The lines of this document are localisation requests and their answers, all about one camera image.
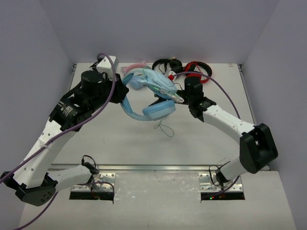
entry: metal bracket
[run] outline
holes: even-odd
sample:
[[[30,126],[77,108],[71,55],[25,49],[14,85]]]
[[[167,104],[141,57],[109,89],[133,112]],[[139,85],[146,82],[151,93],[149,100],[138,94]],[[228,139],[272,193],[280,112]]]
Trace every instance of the metal bracket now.
[[[218,184],[215,178],[215,172],[212,172],[212,179],[215,184]],[[200,172],[199,173],[199,180],[200,180],[200,187],[202,193],[215,193],[221,191],[221,186],[215,186],[211,179],[209,172]],[[224,187],[230,186],[232,181],[229,181],[228,183],[224,184]],[[226,193],[231,192],[243,192],[243,186],[241,177],[238,179],[238,181],[231,187],[231,189],[227,190]]]
[[[105,181],[114,186],[115,184],[115,172],[100,172],[95,178],[94,182]],[[95,184],[93,185],[93,191],[95,192],[112,192],[113,189],[109,184]],[[71,187],[71,192],[91,192],[91,187],[86,185],[74,185]]]

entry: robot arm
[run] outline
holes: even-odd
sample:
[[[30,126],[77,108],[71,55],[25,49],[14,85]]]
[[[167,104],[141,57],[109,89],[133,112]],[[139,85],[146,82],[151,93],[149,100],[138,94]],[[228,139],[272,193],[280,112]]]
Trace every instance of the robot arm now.
[[[111,59],[116,67],[117,59],[115,57]],[[88,183],[93,175],[99,173],[98,169],[88,162],[68,170],[47,172],[63,146],[79,132],[82,126],[55,139],[48,146],[45,146],[45,143],[90,118],[105,103],[111,90],[111,80],[113,80],[112,68],[105,57],[94,70],[83,72],[81,82],[65,94],[53,109],[41,136],[24,161],[42,147],[45,147],[44,150],[4,180],[8,187],[16,190],[16,196],[23,202],[35,206],[43,205],[56,192],[75,184]],[[120,75],[116,74],[115,90],[110,102],[120,103],[128,91],[128,88],[122,84]],[[9,172],[4,172],[1,178],[7,174]]]
[[[242,121],[204,97],[198,77],[186,78],[185,90],[178,94],[184,97],[194,118],[215,126],[240,146],[239,157],[216,172],[216,180],[221,186],[244,173],[257,173],[278,157],[269,127]]]

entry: white wall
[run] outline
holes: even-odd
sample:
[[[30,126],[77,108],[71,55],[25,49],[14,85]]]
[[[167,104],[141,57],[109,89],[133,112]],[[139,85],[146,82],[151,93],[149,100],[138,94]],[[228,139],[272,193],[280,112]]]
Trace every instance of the white wall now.
[[[0,174],[26,156],[67,89],[71,63],[38,0],[0,1]],[[0,226],[13,229],[24,207],[0,185]]]
[[[279,0],[41,0],[67,55],[242,64]]]
[[[258,123],[273,132],[298,230],[307,229],[307,1],[282,0],[243,67]]]

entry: black headphones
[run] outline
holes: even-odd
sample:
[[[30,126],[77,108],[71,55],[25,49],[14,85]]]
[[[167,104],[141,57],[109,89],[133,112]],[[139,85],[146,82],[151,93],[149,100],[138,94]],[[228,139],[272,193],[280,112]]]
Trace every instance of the black headphones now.
[[[157,65],[164,64],[164,72],[166,72],[167,65],[171,67],[171,71],[175,73],[183,72],[183,66],[181,61],[178,59],[159,59],[153,63],[152,69],[157,67]]]
[[[154,68],[157,65],[162,65],[164,64],[164,73],[166,72],[167,69],[167,65],[169,64],[171,67],[171,71],[175,72],[175,73],[181,73],[181,72],[195,72],[195,73],[190,73],[187,74],[187,77],[199,77],[200,78],[200,83],[206,83],[209,79],[204,79],[202,80],[202,76],[197,74],[198,71],[195,71],[196,66],[200,66],[202,67],[208,74],[209,77],[212,76],[212,69],[209,65],[207,65],[204,62],[201,61],[192,61],[190,63],[188,63],[185,67],[182,66],[182,62],[179,61],[178,59],[159,59],[157,61],[155,61],[153,63],[152,69],[154,70]]]

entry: table surface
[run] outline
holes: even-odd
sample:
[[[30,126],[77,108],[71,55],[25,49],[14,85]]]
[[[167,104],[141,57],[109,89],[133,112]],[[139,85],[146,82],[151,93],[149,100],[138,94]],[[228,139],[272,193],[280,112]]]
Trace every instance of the table surface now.
[[[202,201],[196,172],[117,173],[115,202],[60,191],[27,230],[295,230],[278,172],[242,176],[245,200]],[[21,222],[43,207],[25,205]]]
[[[120,67],[130,64],[120,63],[117,73],[121,73]],[[77,64],[71,87],[80,81],[81,73],[90,65]],[[209,65],[213,77],[234,101],[241,118],[253,122],[238,66]],[[184,86],[184,78],[181,76],[176,82]],[[203,90],[208,98],[235,115],[230,102],[214,82],[204,84]],[[147,87],[130,89],[128,99],[133,110],[140,114],[156,100]],[[119,104],[109,103],[65,145],[54,164],[79,164],[82,155],[87,154],[102,165],[210,165],[223,164],[239,154],[235,141],[217,128],[193,118],[186,105],[176,105],[176,111],[163,121],[175,131],[174,137],[169,138],[160,129],[154,129],[157,123],[133,120]]]

